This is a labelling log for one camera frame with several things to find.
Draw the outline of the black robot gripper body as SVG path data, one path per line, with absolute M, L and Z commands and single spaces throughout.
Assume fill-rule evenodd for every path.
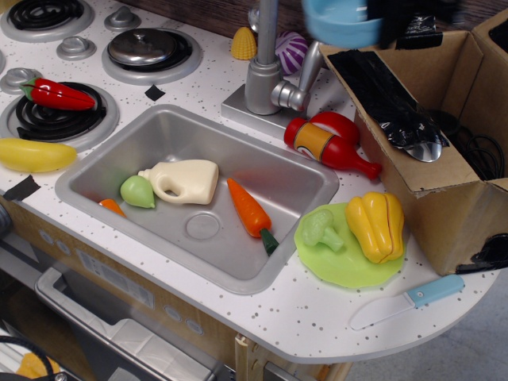
M 434 16 L 447 24 L 464 20 L 462 1 L 449 0 L 368 0 L 368 19 L 394 20 L 410 18 L 417 13 Z

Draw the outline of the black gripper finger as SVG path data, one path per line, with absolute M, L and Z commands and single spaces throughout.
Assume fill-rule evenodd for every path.
M 404 36 L 412 20 L 412 15 L 391 15 L 385 17 L 382 21 L 379 34 L 379 48 L 386 49 L 399 37 Z

